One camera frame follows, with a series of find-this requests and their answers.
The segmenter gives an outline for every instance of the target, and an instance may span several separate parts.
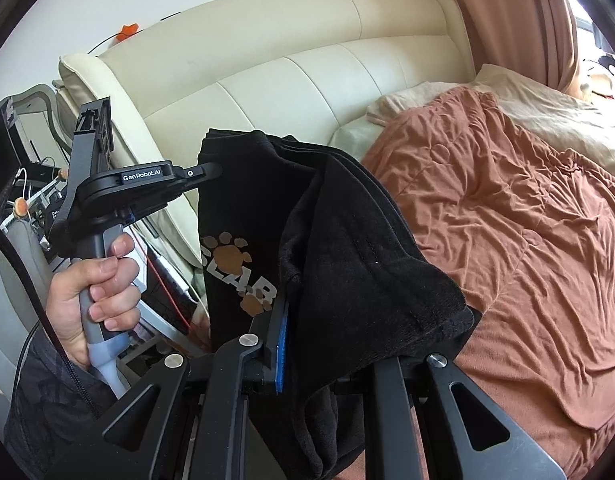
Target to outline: curtain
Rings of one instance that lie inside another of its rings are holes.
[[[581,97],[576,21],[568,0],[458,0],[476,71],[509,68]]]

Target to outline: finger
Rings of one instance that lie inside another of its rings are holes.
[[[112,254],[118,258],[127,256],[133,250],[134,239],[127,233],[122,233],[112,242]]]
[[[118,316],[105,320],[105,328],[112,332],[122,332],[124,330],[132,330],[136,327],[137,323],[141,319],[141,312],[137,307],[132,310],[123,312]]]
[[[130,285],[119,294],[94,303],[89,310],[92,321],[100,322],[119,316],[137,306],[141,299],[140,290]]]
[[[115,275],[118,266],[116,256],[75,262],[54,275],[50,291],[57,301],[69,301],[89,285],[109,280]]]
[[[115,275],[109,280],[92,285],[90,296],[92,301],[101,301],[103,298],[111,298],[130,286],[139,275],[139,264],[132,258],[120,258]]]

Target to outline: orange paw print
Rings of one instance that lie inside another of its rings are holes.
[[[239,291],[238,295],[243,298],[240,303],[241,308],[252,317],[266,310],[272,310],[272,305],[264,300],[264,294],[258,288],[253,290],[251,286],[246,286],[246,290]]]
[[[214,236],[203,237],[201,251],[207,257],[213,257],[217,264],[217,269],[226,274],[240,276],[243,273],[243,262],[251,263],[250,253],[241,252],[241,248],[247,247],[248,242],[243,238],[235,238],[232,243],[232,235],[224,232],[219,235],[219,241]]]

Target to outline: bedsheet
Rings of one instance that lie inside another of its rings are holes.
[[[584,476],[615,432],[615,177],[466,87],[399,114],[363,163],[484,314],[457,364]]]

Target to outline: sleeve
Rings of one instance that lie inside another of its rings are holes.
[[[75,365],[78,378],[101,412],[116,398],[111,389]],[[94,422],[58,352],[41,329],[34,335],[10,406],[4,443],[22,471],[41,480]]]

